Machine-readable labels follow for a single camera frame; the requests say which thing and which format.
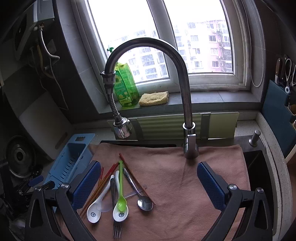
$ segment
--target curved metal faucet pipe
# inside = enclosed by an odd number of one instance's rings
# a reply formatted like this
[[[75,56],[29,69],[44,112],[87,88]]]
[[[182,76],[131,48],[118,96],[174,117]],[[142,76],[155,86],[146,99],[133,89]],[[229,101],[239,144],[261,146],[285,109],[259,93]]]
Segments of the curved metal faucet pipe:
[[[160,39],[153,39],[153,38],[137,38],[129,40],[120,46],[118,46],[110,55],[106,62],[105,66],[105,74],[113,73],[116,62],[118,59],[128,50],[131,50],[136,47],[152,47],[158,50],[163,51],[167,56],[171,58],[173,63],[176,66],[178,79],[180,83],[180,90],[181,90],[181,98],[183,103],[183,111],[184,111],[184,122],[186,128],[190,129],[193,127],[192,123],[192,106],[191,106],[191,95],[190,95],[190,85],[189,85],[189,78],[188,72],[185,65],[185,62],[179,52],[167,42],[160,40]],[[107,93],[109,101],[112,102],[113,96],[109,96],[110,92]],[[112,110],[114,116],[119,115],[117,110]]]

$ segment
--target sponge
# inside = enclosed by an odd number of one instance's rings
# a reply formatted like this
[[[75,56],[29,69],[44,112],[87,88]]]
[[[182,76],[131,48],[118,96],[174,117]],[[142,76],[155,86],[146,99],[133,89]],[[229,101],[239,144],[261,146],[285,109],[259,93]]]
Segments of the sponge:
[[[152,94],[143,94],[139,100],[139,104],[141,106],[150,106],[150,105],[158,105],[165,104],[168,102],[168,92],[159,92]]]

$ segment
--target sky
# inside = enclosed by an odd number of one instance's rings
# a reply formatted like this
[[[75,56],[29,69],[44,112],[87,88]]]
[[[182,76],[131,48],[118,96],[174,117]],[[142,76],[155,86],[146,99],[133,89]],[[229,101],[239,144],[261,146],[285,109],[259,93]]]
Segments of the sky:
[[[164,0],[172,25],[182,22],[224,20],[219,0]],[[146,0],[89,0],[89,5],[106,46],[111,40],[139,30],[156,30]]]

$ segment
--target pink towel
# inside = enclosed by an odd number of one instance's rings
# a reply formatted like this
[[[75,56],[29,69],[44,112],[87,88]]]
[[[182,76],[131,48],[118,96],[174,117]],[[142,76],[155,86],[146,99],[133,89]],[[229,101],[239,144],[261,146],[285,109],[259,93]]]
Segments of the pink towel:
[[[152,211],[144,212],[137,206],[137,196],[127,199],[129,215],[122,223],[121,239],[126,241],[201,240],[220,214],[213,207],[196,173],[197,164],[206,161],[209,166],[229,184],[250,190],[249,178],[242,149],[230,147],[203,147],[194,161],[183,157],[182,148],[124,147],[102,143],[92,147],[93,160],[105,170],[120,160],[122,153],[133,174],[154,200]],[[132,191],[123,179],[123,194]],[[110,192],[105,199],[110,200]],[[226,237],[231,240],[243,214],[240,209]],[[72,240],[63,220],[58,218],[66,237]],[[95,225],[87,217],[83,222],[98,241],[113,240],[112,212],[102,213]]]

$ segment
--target sink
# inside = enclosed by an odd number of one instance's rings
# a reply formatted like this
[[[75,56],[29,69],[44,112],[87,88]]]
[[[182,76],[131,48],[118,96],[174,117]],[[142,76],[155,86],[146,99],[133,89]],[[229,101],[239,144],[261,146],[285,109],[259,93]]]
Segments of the sink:
[[[246,161],[248,170],[251,191],[257,187],[264,189],[268,201],[271,221],[273,225],[273,234],[276,233],[277,221],[277,196],[273,172],[270,166],[269,159],[266,154],[266,147],[261,139],[258,140],[257,146],[252,147],[249,144],[249,138],[252,136],[234,137],[230,139],[207,139],[197,140],[199,147],[202,146],[231,146],[240,145]],[[115,140],[101,141],[101,143],[110,143],[124,146],[138,146],[150,148],[166,148],[166,147],[181,147],[183,140]]]

